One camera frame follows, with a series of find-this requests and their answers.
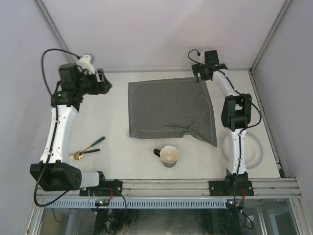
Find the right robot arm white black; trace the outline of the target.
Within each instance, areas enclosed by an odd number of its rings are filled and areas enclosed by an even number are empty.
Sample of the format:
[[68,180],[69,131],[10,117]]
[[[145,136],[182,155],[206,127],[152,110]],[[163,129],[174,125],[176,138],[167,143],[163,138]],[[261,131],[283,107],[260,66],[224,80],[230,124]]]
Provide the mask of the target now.
[[193,51],[200,57],[191,67],[196,82],[211,80],[225,96],[221,121],[228,130],[228,168],[224,180],[209,181],[210,195],[253,196],[245,162],[245,137],[250,128],[251,109],[255,104],[250,94],[239,92],[233,85],[227,75],[228,68],[220,63],[216,50]]

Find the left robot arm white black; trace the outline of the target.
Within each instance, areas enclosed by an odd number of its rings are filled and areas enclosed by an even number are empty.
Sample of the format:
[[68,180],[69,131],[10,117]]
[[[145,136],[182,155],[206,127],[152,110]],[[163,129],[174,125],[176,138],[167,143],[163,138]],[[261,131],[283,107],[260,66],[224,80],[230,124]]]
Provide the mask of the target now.
[[36,184],[33,200],[38,207],[39,188],[44,191],[70,191],[86,189],[101,196],[107,191],[104,173],[86,172],[69,164],[69,147],[73,123],[78,116],[85,95],[107,94],[112,84],[103,69],[95,69],[92,54],[77,55],[74,63],[59,66],[60,79],[55,90],[49,91],[51,100],[51,125],[44,152],[37,164],[30,166],[30,174]]

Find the grey cloth napkin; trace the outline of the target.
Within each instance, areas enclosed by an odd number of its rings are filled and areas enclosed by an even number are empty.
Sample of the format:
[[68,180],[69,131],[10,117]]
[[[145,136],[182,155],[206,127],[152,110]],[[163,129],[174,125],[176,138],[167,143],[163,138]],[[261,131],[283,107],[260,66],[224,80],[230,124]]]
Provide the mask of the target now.
[[129,83],[128,114],[131,138],[190,135],[217,146],[214,109],[204,81],[186,77]]

